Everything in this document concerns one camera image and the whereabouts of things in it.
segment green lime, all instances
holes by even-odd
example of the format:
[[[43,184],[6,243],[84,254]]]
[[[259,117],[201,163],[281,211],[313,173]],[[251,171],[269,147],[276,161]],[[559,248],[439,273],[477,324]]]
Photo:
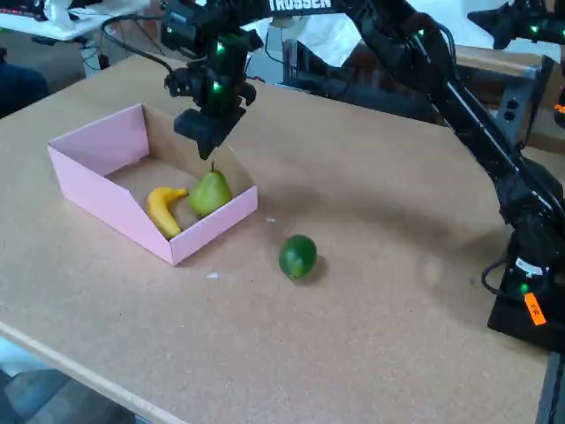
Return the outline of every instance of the green lime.
[[[279,253],[282,272],[292,279],[308,274],[318,258],[318,249],[311,238],[297,234],[287,238]]]

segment green pear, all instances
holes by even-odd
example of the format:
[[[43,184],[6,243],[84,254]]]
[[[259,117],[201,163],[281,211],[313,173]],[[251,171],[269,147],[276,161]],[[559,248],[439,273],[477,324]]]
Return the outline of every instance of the green pear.
[[[198,218],[210,215],[233,199],[226,177],[219,170],[208,172],[191,190],[188,204]]]

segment pink cardboard tray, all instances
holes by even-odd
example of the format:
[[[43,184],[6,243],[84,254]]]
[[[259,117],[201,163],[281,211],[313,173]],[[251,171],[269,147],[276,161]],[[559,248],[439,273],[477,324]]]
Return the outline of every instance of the pink cardboard tray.
[[[64,197],[136,243],[176,265],[257,208],[257,187],[229,147],[201,161],[196,143],[173,131],[173,118],[135,105],[52,140],[49,156]],[[186,200],[172,212],[183,232],[167,240],[145,212],[158,186],[188,188],[211,162],[234,199],[198,220]]]

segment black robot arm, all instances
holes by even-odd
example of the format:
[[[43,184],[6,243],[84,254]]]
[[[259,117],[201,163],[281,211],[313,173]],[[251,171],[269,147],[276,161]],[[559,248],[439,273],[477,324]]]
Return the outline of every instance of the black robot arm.
[[[208,0],[206,6],[169,2],[162,41],[206,59],[174,71],[171,95],[193,97],[200,111],[177,117],[176,131],[199,144],[207,158],[245,113],[254,88],[245,83],[247,53],[262,46],[242,25],[270,16],[345,13],[382,66],[400,83],[427,95],[457,138],[493,181],[500,212],[515,232],[504,260],[504,291],[521,300],[524,287],[543,302],[565,265],[565,213],[561,184],[541,165],[512,147],[490,113],[467,89],[456,69],[445,28],[405,0]]]
[[[468,17],[494,38],[493,49],[505,49],[516,38],[565,44],[564,0],[555,0],[553,13],[545,0],[515,0],[498,9],[472,11]]]

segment yellow banana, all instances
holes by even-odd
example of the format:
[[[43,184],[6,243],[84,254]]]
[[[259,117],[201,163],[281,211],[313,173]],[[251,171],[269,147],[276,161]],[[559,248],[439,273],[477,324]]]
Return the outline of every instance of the yellow banana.
[[[147,198],[147,214],[155,226],[167,239],[180,234],[180,227],[169,212],[170,204],[176,199],[188,196],[185,188],[157,187]]]

